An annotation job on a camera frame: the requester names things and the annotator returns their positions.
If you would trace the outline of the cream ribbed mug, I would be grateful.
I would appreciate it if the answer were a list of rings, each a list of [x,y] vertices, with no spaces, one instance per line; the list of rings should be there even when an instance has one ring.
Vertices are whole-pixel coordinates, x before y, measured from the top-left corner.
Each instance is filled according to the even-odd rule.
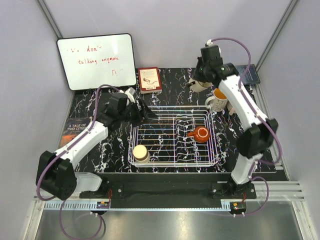
[[[199,93],[202,92],[206,89],[209,89],[213,84],[211,82],[201,82],[201,81],[197,81],[193,78],[190,78],[188,83],[187,83],[187,87],[195,92],[195,93]]]

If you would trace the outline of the floral iridescent white mug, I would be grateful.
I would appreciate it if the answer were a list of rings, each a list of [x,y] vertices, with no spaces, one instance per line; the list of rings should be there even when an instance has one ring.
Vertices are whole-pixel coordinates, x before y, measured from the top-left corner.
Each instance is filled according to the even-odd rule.
[[[219,88],[213,91],[213,95],[208,97],[205,105],[209,106],[215,112],[221,112],[227,106],[228,99]]]

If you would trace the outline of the brown and cream cup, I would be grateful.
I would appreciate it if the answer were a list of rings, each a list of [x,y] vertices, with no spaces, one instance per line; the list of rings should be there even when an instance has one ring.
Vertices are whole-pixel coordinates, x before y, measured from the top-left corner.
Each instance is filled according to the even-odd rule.
[[[145,145],[139,144],[133,148],[133,157],[137,163],[150,161],[150,153]]]

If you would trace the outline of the pink iridescent mug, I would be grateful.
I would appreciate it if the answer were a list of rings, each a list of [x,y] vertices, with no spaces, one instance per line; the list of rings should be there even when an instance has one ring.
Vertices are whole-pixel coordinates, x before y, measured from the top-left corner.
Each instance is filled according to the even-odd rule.
[[[232,116],[233,114],[236,113],[235,108],[232,106],[232,104],[230,102],[227,103],[226,107],[227,107],[228,114],[230,116]]]

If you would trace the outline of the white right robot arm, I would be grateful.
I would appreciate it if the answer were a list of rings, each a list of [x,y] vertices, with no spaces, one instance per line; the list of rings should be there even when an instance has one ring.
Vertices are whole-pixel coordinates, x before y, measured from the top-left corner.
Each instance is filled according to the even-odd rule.
[[[279,124],[259,109],[245,89],[236,67],[223,63],[217,45],[206,44],[200,52],[188,87],[196,93],[211,86],[217,87],[235,109],[243,128],[242,135],[236,141],[238,157],[235,167],[227,183],[221,187],[222,194],[236,199],[248,188],[252,172],[266,149],[272,145]]]

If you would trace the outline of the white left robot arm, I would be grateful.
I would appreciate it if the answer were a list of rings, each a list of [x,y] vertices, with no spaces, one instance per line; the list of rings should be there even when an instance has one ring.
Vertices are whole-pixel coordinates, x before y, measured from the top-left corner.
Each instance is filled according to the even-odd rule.
[[[120,128],[123,122],[133,127],[148,123],[157,115],[142,99],[135,100],[130,93],[114,92],[105,109],[72,141],[55,152],[40,155],[36,192],[44,190],[54,198],[67,200],[75,192],[91,192],[97,198],[108,193],[108,186],[97,173],[76,173],[80,161],[101,141]]]

